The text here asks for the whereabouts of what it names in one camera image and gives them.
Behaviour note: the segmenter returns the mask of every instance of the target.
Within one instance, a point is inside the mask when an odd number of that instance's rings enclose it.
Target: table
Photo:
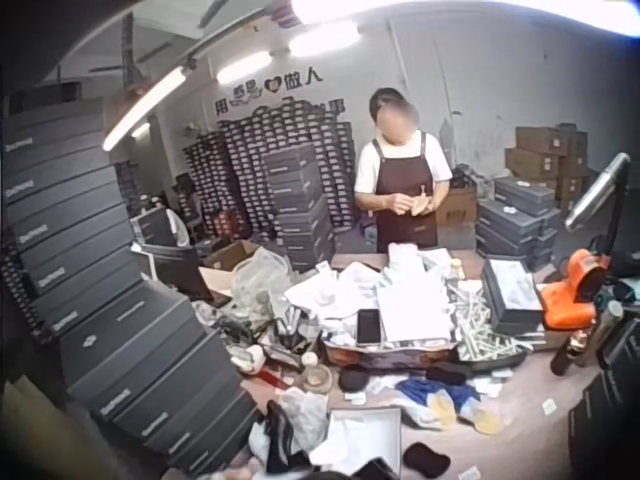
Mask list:
[[[484,260],[473,251],[452,251],[452,256],[462,261],[467,278],[480,278]],[[387,256],[381,254],[339,254],[331,266],[346,268],[352,262],[362,262],[382,268]],[[540,281],[547,275],[545,269],[535,275]],[[477,433],[471,426],[456,424],[446,431],[418,430],[403,424],[403,448],[415,442],[423,442],[437,452],[451,457],[451,467],[440,477],[455,480],[471,467],[477,467],[482,478],[488,480],[553,480],[569,477],[568,411],[578,403],[582,390],[598,372],[596,366],[584,369],[571,367],[565,377],[554,376],[549,369],[551,353],[530,355],[515,369],[514,376],[505,384],[497,399],[483,397],[489,408],[500,414],[504,430],[494,437]],[[337,371],[334,372],[334,388],[329,394],[330,408],[350,407],[338,389]],[[243,386],[252,394],[261,408],[270,399],[277,398],[275,389],[257,379],[246,380]],[[383,390],[378,395],[367,395],[367,407],[380,405],[398,395]],[[557,409],[545,415],[542,404],[553,399]],[[404,470],[402,478],[420,479],[416,472]]]

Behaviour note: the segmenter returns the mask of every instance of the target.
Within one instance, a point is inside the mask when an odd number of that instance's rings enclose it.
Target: person in background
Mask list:
[[[416,109],[393,88],[377,90],[369,112],[377,133],[360,154],[355,197],[359,208],[377,212],[378,253],[390,243],[435,247],[435,211],[452,176],[440,143],[418,129]]]

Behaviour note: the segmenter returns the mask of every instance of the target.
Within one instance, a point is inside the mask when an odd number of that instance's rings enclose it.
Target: brown apron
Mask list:
[[[433,195],[433,176],[426,159],[427,134],[422,132],[420,155],[408,158],[385,158],[378,140],[373,141],[380,156],[380,171],[376,195],[403,193],[418,197],[424,193]],[[438,228],[435,213],[412,216],[411,212],[396,215],[391,210],[377,214],[378,253],[387,253],[390,243],[415,243],[418,248],[438,245]]]

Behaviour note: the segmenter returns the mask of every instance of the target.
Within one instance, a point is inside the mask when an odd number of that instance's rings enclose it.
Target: woman's hand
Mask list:
[[[414,197],[415,205],[411,209],[411,215],[414,217],[418,215],[427,215],[435,210],[433,205],[433,197],[427,197],[425,195],[421,195],[419,197]]]
[[[415,198],[402,193],[394,193],[386,198],[386,208],[396,215],[404,215],[413,208],[415,202]]]

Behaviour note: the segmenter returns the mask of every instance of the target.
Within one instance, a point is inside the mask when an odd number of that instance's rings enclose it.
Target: fluorescent light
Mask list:
[[[133,132],[131,132],[131,136],[133,138],[138,138],[139,136],[147,133],[149,131],[149,122],[144,122],[138,128],[136,128]]]
[[[223,85],[235,82],[266,67],[271,63],[271,60],[273,58],[267,51],[251,54],[220,70],[217,77],[218,81]]]
[[[178,88],[187,79],[187,69],[177,67],[164,76],[158,83],[145,93],[111,129],[102,148],[111,151],[116,144],[131,130],[153,107],[160,103],[167,95]]]
[[[291,0],[291,6],[300,21],[309,24],[410,1],[419,0]]]
[[[353,45],[360,34],[353,22],[334,22],[298,35],[289,43],[294,57],[308,57]]]
[[[489,1],[532,8],[621,35],[640,37],[640,13],[630,0]],[[309,24],[344,18],[389,5],[416,2],[447,3],[444,0],[291,0],[291,5],[300,21]]]

